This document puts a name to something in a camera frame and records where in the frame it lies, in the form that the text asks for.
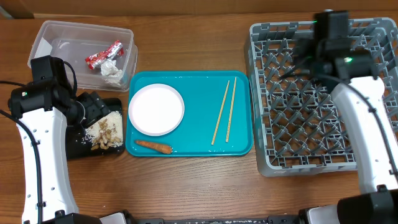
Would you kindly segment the foil ball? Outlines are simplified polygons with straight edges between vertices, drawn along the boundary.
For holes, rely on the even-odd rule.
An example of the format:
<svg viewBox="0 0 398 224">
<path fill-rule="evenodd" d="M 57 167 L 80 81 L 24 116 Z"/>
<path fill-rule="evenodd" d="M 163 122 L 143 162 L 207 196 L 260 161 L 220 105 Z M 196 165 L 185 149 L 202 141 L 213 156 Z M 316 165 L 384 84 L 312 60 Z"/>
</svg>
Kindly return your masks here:
<svg viewBox="0 0 398 224">
<path fill-rule="evenodd" d="M 123 74 L 122 70 L 116 67 L 115 60 L 105 60 L 101 64 L 101 75 L 104 76 L 106 84 L 120 87 L 122 74 Z"/>
</svg>

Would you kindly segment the red foil snack wrapper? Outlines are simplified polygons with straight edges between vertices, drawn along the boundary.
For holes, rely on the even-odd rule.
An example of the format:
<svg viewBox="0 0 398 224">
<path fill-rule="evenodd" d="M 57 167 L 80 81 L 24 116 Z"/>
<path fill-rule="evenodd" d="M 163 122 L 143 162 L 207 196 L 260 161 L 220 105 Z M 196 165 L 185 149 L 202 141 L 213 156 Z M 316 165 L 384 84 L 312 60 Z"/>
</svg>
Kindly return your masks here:
<svg viewBox="0 0 398 224">
<path fill-rule="evenodd" d="M 123 44 L 119 40 L 116 40 L 106 50 L 87 57 L 85 62 L 90 70 L 94 70 L 106 60 L 113 60 L 115 57 L 122 56 L 123 54 Z"/>
</svg>

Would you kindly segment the white round plate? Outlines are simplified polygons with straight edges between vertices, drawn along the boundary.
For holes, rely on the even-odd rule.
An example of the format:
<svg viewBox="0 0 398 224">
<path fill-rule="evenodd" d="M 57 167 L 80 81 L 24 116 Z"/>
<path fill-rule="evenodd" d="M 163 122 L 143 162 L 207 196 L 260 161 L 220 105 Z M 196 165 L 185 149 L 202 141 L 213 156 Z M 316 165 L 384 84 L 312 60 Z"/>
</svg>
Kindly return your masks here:
<svg viewBox="0 0 398 224">
<path fill-rule="evenodd" d="M 128 115 L 133 127 L 148 136 L 171 133 L 182 122 L 185 103 L 173 87 L 155 83 L 138 90 L 129 102 Z"/>
</svg>

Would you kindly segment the orange carrot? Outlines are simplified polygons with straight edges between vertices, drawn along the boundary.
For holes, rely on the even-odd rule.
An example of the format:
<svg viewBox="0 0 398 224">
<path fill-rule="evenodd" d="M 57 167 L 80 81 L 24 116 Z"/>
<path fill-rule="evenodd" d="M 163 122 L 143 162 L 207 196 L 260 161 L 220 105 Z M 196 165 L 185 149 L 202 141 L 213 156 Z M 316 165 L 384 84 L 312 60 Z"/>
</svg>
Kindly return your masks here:
<svg viewBox="0 0 398 224">
<path fill-rule="evenodd" d="M 166 144 L 144 141 L 144 140 L 135 140 L 135 143 L 140 146 L 155 150 L 155 151 L 163 153 L 163 154 L 171 154 L 172 153 L 172 147 L 169 145 L 166 145 Z"/>
</svg>

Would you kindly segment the wooden chopstick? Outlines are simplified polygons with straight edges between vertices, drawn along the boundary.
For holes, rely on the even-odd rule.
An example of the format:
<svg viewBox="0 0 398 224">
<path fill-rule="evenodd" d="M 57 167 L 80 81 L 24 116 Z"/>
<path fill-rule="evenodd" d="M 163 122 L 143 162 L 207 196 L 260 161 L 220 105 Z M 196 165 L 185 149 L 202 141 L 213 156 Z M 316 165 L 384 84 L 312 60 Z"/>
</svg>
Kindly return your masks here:
<svg viewBox="0 0 398 224">
<path fill-rule="evenodd" d="M 231 129 L 231 123 L 232 123 L 232 117 L 233 117 L 234 99 L 235 99 L 235 93 L 236 93 L 236 82 L 237 82 L 237 77 L 234 78 L 233 92 L 232 92 L 232 96 L 231 96 L 228 127 L 227 127 L 227 133 L 226 133 L 226 142 L 227 143 L 229 142 L 229 135 L 230 135 L 230 129 Z"/>
<path fill-rule="evenodd" d="M 218 113 L 218 119 L 217 119 L 215 130 L 214 130 L 214 133 L 213 133 L 212 141 L 211 141 L 211 145 L 212 146 L 215 144 L 216 135 L 218 133 L 218 128 L 219 128 L 219 125 L 220 125 L 224 104 L 225 104 L 226 97 L 227 97 L 227 94 L 228 94 L 229 84 L 230 84 L 230 81 L 228 80 L 228 82 L 226 84 L 225 91 L 224 91 L 223 100 L 221 102 L 220 110 L 219 110 L 219 113 Z"/>
</svg>

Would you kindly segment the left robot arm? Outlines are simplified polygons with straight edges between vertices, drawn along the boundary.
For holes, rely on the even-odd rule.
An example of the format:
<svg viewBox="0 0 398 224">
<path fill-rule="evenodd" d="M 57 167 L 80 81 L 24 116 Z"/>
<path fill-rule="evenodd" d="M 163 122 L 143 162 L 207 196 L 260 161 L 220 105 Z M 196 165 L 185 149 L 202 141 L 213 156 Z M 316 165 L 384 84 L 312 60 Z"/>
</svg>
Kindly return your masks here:
<svg viewBox="0 0 398 224">
<path fill-rule="evenodd" d="M 16 123 L 24 153 L 23 223 L 53 222 L 78 213 L 67 167 L 67 128 L 85 130 L 110 110 L 98 96 L 77 95 L 71 65 L 50 55 L 30 61 L 33 80 L 12 91 L 6 115 Z"/>
</svg>

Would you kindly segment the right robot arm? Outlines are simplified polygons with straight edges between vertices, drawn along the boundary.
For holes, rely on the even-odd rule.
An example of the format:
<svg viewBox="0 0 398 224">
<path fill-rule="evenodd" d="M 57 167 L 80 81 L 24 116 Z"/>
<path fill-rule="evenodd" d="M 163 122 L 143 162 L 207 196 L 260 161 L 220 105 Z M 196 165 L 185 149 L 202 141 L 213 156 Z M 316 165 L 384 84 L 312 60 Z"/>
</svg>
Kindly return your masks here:
<svg viewBox="0 0 398 224">
<path fill-rule="evenodd" d="M 397 223 L 397 139 L 370 51 L 352 50 L 347 11 L 314 15 L 313 37 L 294 48 L 295 68 L 328 90 L 356 159 L 360 194 L 300 211 L 302 223 Z"/>
</svg>

